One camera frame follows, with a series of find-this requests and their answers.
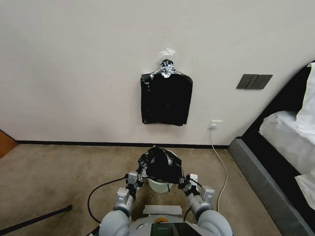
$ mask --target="electrical outlet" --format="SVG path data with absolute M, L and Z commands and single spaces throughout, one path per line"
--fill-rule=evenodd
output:
M 246 89 L 247 85 L 253 78 L 253 74 L 244 74 L 239 85 L 236 87 L 237 89 Z
M 218 129 L 221 125 L 222 121 L 220 120 L 212 120 L 209 124 L 208 129 Z

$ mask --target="gray switch panel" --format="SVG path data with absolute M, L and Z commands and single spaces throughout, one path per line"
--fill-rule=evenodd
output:
M 272 75 L 258 75 L 255 83 L 250 89 L 263 89 L 271 79 Z
M 251 89 L 253 84 L 255 83 L 256 79 L 257 79 L 258 75 L 253 75 L 252 79 L 250 80 L 249 84 L 247 85 L 246 89 Z
M 246 89 L 252 77 L 252 74 L 244 74 L 239 85 L 237 86 L 237 89 Z
M 237 89 L 263 89 L 272 75 L 244 74 Z

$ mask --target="beige carpet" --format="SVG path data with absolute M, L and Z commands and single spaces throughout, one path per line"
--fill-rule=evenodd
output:
M 138 167 L 137 160 L 149 148 L 91 147 L 57 145 L 19 145 L 0 159 L 0 228 L 29 220 L 73 205 L 69 212 L 53 216 L 8 235 L 84 236 L 97 223 L 89 216 L 87 198 L 99 184 L 118 179 Z M 169 148 L 183 161 L 184 173 L 195 173 L 199 182 L 213 187 L 216 199 L 225 172 L 211 149 Z M 220 211 L 230 222 L 235 236 L 281 235 L 268 212 L 244 178 L 227 150 L 218 150 L 229 179 L 220 200 Z M 112 210 L 116 191 L 124 182 L 97 190 L 91 210 L 98 219 Z M 185 213 L 188 203 L 177 186 L 170 193 L 154 193 L 146 184 L 137 193 L 133 220 L 142 216 L 144 205 L 180 205 Z M 193 215 L 188 214 L 193 222 Z

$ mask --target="black pole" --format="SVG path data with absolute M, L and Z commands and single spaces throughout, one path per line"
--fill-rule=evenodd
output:
M 4 235 L 4 234 L 7 234 L 7 233 L 10 233 L 10 232 L 12 232 L 12 231 L 15 231 L 15 230 L 17 230 L 17 229 L 23 228 L 23 227 L 25 227 L 25 226 L 34 224 L 34 223 L 36 223 L 36 222 L 38 222 L 38 221 L 47 219 L 47 218 L 52 217 L 52 216 L 54 216 L 54 215 L 58 215 L 58 214 L 63 213 L 63 212 L 65 212 L 65 211 L 70 211 L 71 209 L 72 209 L 72 205 L 69 205 L 69 206 L 67 206 L 67 207 L 65 207 L 65 208 L 62 208 L 62 209 L 60 209 L 60 210 L 53 211 L 53 212 L 48 213 L 48 214 L 46 214 L 46 215 L 39 216 L 39 217 L 36 217 L 36 218 L 34 218 L 34 219 L 31 219 L 31 220 L 28 220 L 28 221 L 19 223 L 19 224 L 17 224 L 17 225 L 13 225 L 13 226 L 10 226 L 10 227 L 8 227 L 8 228 L 2 229 L 2 230 L 0 230 L 0 236 L 1 236 L 1 235 Z

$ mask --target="black plastic bag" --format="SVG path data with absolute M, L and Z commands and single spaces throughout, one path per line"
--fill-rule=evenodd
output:
M 192 79 L 164 60 L 161 68 L 141 77 L 141 113 L 144 124 L 162 123 L 182 126 L 187 123 Z
M 138 160 L 138 173 L 153 179 L 178 184 L 183 177 L 181 159 L 172 152 L 161 147 L 153 146 Z

